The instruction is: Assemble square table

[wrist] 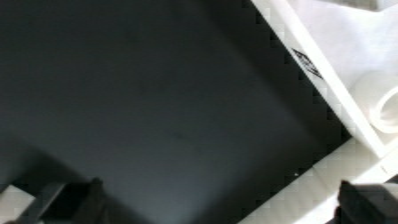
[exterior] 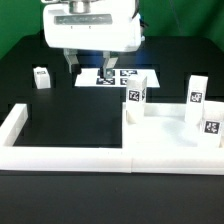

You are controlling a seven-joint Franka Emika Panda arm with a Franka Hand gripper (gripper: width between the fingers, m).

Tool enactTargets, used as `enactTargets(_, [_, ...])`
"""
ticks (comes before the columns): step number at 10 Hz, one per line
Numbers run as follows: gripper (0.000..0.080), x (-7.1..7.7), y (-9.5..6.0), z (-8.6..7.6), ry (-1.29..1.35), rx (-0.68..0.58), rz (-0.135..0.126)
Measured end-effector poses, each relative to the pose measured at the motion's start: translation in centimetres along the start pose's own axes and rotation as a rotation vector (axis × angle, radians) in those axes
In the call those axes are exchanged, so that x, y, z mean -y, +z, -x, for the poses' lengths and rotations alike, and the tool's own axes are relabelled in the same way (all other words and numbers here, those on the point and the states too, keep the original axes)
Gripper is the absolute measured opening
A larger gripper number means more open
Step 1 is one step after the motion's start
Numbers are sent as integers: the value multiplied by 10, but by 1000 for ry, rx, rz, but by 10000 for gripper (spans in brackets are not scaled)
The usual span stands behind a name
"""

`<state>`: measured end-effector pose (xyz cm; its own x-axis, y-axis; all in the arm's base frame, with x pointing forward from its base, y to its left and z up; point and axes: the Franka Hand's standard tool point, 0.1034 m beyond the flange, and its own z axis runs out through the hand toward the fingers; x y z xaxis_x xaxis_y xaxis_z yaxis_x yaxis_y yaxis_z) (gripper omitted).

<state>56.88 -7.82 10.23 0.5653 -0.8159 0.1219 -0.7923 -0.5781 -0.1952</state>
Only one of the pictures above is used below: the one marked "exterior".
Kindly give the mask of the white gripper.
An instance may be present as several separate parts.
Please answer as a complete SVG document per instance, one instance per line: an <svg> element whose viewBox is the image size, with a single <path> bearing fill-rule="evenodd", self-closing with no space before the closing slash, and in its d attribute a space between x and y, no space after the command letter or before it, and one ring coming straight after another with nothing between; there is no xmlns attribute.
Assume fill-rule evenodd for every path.
<svg viewBox="0 0 224 224"><path fill-rule="evenodd" d="M82 13L71 10L69 1L45 4L45 40L52 48L64 49L71 74L81 73L77 50L96 50L104 51L100 77L112 78L118 60L116 52L133 52L141 44L140 15L135 1L89 1Z"/></svg>

